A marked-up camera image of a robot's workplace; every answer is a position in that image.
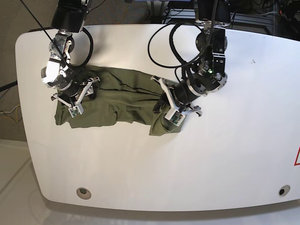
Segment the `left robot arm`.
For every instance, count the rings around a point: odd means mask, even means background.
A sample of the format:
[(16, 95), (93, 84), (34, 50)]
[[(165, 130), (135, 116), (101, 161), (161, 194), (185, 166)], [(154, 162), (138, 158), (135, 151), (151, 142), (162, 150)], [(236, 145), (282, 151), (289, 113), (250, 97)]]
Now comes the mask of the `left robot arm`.
[(198, 54), (190, 61), (184, 60), (174, 44), (174, 34), (179, 27), (191, 25), (189, 22), (175, 24), (169, 34), (169, 45), (180, 63), (172, 68), (181, 69), (178, 84), (168, 85), (171, 99), (182, 112), (191, 109), (191, 103), (210, 92), (215, 92), (226, 84), (225, 50), (227, 38), (225, 28), (230, 24), (229, 2), (226, 0), (197, 0), (195, 2), (195, 23), (200, 33), (195, 45)]

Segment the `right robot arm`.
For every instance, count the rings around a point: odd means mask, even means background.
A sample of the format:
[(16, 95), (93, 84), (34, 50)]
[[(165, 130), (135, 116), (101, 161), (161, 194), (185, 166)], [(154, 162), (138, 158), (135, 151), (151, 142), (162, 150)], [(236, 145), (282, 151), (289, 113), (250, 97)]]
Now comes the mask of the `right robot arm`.
[[(57, 93), (51, 100), (58, 100), (68, 107), (72, 116), (82, 114), (84, 109), (82, 100), (88, 96), (94, 99), (93, 83), (99, 78), (82, 75), (82, 71), (93, 53), (93, 38), (84, 27), (90, 12), (90, 0), (60, 0), (52, 19), (51, 26), (57, 33), (49, 44), (50, 58), (42, 70), (41, 80)], [(75, 47), (73, 34), (83, 32), (90, 41), (89, 53), (85, 61), (78, 65), (71, 64), (71, 52)]]

